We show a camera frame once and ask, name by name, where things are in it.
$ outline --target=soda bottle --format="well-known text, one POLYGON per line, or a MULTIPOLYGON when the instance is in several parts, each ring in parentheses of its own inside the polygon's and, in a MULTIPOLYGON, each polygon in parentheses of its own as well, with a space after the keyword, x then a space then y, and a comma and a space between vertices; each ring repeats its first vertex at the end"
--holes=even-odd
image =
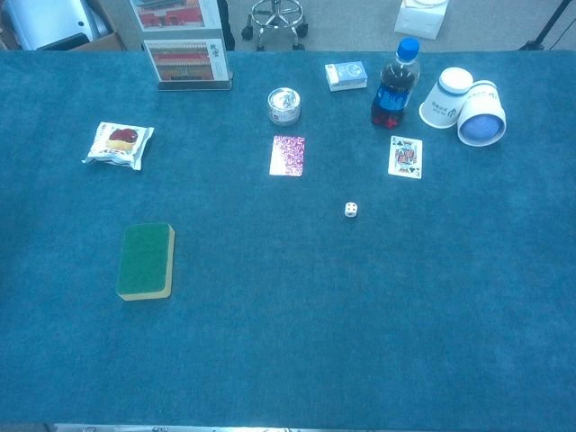
POLYGON ((386 64, 380 73, 380 87, 372 102, 372 123, 393 129, 404 116, 404 108, 420 77, 416 56, 420 44, 406 38, 400 42, 396 58, 386 64))

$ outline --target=die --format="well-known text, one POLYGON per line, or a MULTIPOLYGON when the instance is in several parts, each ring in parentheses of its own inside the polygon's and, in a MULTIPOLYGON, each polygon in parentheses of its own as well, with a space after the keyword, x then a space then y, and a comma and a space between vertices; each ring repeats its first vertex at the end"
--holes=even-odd
POLYGON ((347 202, 346 207, 344 208, 344 215, 347 218, 355 218, 356 212, 358 211, 358 206, 355 202, 347 202))

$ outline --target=white paper cup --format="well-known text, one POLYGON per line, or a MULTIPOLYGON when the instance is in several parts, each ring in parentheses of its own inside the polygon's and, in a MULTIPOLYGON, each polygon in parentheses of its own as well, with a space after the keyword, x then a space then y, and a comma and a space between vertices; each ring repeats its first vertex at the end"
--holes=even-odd
POLYGON ((474 78, 466 69, 445 69, 419 108, 422 121, 437 129, 454 126, 473 82, 474 78))
POLYGON ((498 89, 491 81, 474 83, 458 117, 458 138, 464 144, 483 147, 494 144, 506 132, 506 113, 498 89))

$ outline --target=blue bottle cap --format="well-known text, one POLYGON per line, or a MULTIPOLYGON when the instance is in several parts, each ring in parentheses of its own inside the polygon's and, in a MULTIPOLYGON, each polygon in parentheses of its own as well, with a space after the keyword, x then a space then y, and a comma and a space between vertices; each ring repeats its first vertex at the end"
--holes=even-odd
POLYGON ((402 39, 396 54, 404 61, 411 61, 416 58, 420 49, 419 42, 414 38, 402 39))

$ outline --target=white box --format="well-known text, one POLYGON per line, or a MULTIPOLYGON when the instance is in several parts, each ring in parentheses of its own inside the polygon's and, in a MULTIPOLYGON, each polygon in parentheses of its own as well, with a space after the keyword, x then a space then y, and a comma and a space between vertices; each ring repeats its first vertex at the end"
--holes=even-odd
POLYGON ((448 1, 445 0, 438 5, 428 5, 425 3, 435 2, 429 0, 419 3, 416 0, 402 0, 394 31, 420 38, 435 39, 444 20, 448 1))
POLYGON ((324 65, 330 92, 366 88, 368 75, 361 61, 324 65))

